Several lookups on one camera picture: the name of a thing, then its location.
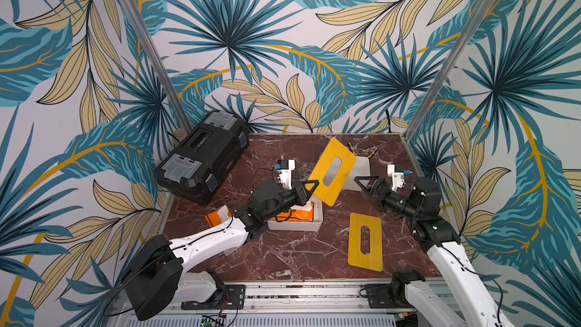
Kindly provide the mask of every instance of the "black toolbox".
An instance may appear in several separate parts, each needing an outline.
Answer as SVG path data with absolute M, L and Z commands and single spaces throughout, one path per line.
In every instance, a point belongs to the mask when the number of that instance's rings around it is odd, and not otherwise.
M 207 206 L 248 147 L 249 133 L 246 122 L 236 115 L 208 113 L 157 166 L 159 185 Z

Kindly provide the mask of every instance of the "rectangular slot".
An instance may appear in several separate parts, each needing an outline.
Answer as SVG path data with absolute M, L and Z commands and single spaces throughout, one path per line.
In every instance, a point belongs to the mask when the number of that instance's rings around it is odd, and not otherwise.
M 196 132 L 189 138 L 189 147 L 193 148 L 193 151 L 198 151 L 208 140 L 210 135 L 212 135 L 212 132 L 205 129 L 196 130 Z

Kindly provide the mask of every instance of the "toolbox lid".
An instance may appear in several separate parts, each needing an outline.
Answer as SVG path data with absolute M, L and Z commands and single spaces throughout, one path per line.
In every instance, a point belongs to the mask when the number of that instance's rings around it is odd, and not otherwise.
M 164 177 L 174 182 L 180 183 L 182 177 L 190 179 L 195 171 L 200 168 L 202 162 L 194 161 L 188 157 L 172 154 L 171 158 L 162 166 Z

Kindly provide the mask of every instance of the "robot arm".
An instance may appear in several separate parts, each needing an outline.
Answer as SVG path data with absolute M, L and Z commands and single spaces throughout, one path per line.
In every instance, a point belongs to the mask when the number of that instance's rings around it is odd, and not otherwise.
M 166 241 L 163 235 L 151 238 L 132 259 L 122 287 L 140 321 L 151 318 L 170 302 L 205 302 L 216 292 L 216 283 L 207 272 L 187 273 L 207 258 L 258 238 L 267 221 L 305 205 L 317 188 L 317 180 L 294 182 L 287 189 L 269 180 L 252 193 L 232 218 L 197 234 Z
M 364 186 L 361 181 L 367 180 Z M 465 321 L 431 292 L 419 273 L 399 273 L 389 285 L 391 300 L 417 308 L 434 326 L 512 327 L 474 271 L 452 226 L 441 218 L 441 191 L 429 178 L 418 177 L 409 197 L 392 190 L 384 177 L 356 177 L 361 194 L 381 212 L 405 218 L 412 236 L 438 267 Z

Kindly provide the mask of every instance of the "metal grille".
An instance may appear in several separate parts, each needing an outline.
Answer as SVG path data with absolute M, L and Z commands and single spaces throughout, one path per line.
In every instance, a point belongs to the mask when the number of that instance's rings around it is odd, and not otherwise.
M 224 321 L 228 326 L 234 314 L 229 314 Z M 138 321 L 132 315 L 127 327 L 199 327 L 201 317 L 198 315 L 157 315 L 147 321 Z M 242 315 L 232 324 L 232 327 L 395 327 L 396 322 L 390 314 L 320 314 L 293 313 L 285 314 L 253 314 Z

